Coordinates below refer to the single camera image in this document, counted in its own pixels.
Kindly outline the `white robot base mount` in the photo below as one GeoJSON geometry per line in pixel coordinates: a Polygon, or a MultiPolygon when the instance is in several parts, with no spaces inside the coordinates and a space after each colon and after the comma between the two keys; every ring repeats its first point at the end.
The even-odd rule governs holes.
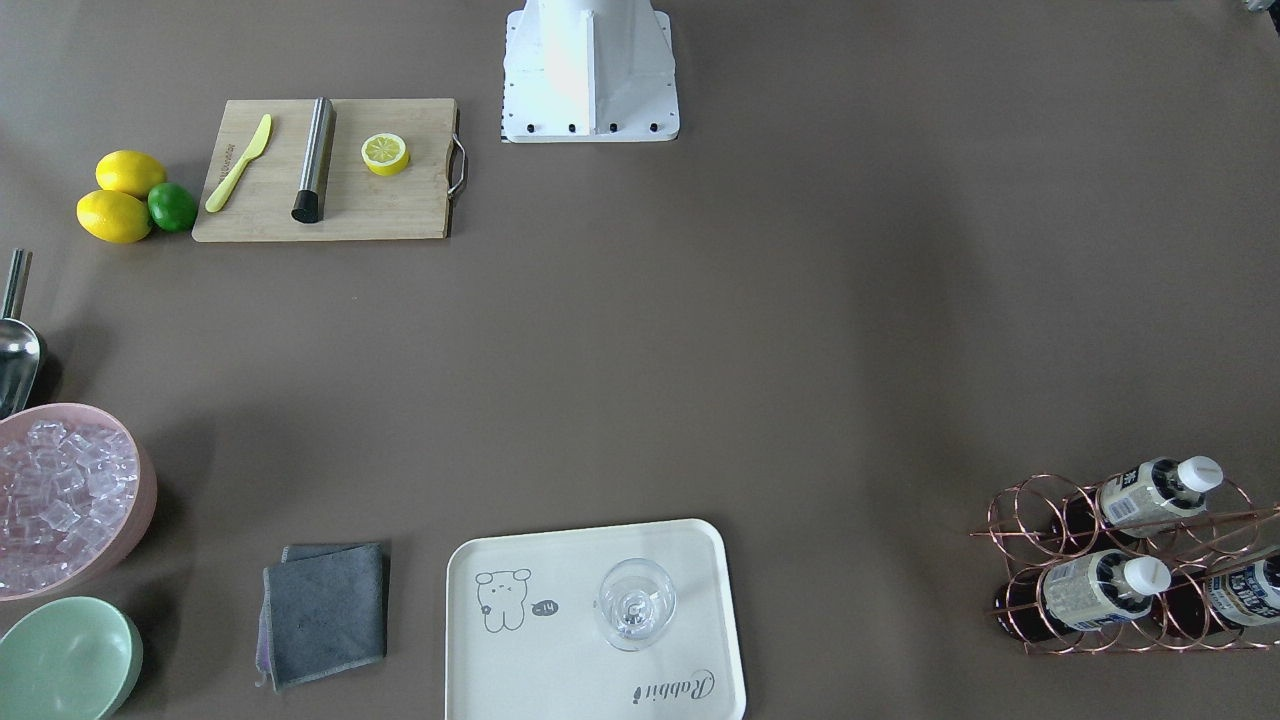
{"type": "Polygon", "coordinates": [[[506,18],[507,143],[678,137],[671,18],[649,1],[526,1],[506,18]]]}

